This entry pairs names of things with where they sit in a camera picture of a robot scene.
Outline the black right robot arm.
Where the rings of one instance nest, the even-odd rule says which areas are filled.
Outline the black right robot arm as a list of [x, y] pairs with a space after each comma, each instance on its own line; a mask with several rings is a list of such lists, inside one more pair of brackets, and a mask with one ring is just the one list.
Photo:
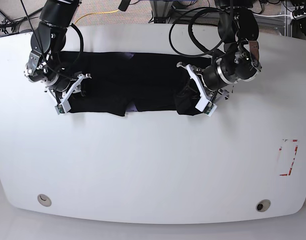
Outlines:
[[[84, 56], [84, 38], [72, 22], [80, 4], [79, 0], [48, 0], [30, 40], [31, 52], [24, 75], [32, 83], [43, 83], [59, 109], [87, 95], [84, 81], [90, 74], [79, 69]], [[69, 28], [78, 35], [79, 50], [62, 53]]]

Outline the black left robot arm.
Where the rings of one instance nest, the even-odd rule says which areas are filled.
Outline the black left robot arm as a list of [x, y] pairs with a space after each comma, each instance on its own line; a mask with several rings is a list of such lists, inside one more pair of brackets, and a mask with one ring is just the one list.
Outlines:
[[[188, 23], [188, 35], [202, 55], [211, 56], [211, 64], [205, 69], [191, 64], [177, 63], [178, 68], [187, 70], [190, 79], [197, 86], [199, 100], [195, 108], [211, 116], [216, 110], [217, 94], [228, 98], [224, 87], [239, 81], [252, 81], [261, 72], [259, 61], [259, 26], [251, 11], [250, 0], [219, 0], [217, 7], [204, 7]], [[215, 46], [204, 47], [194, 36], [193, 25], [196, 20], [208, 13], [218, 13], [218, 34], [224, 50]]]

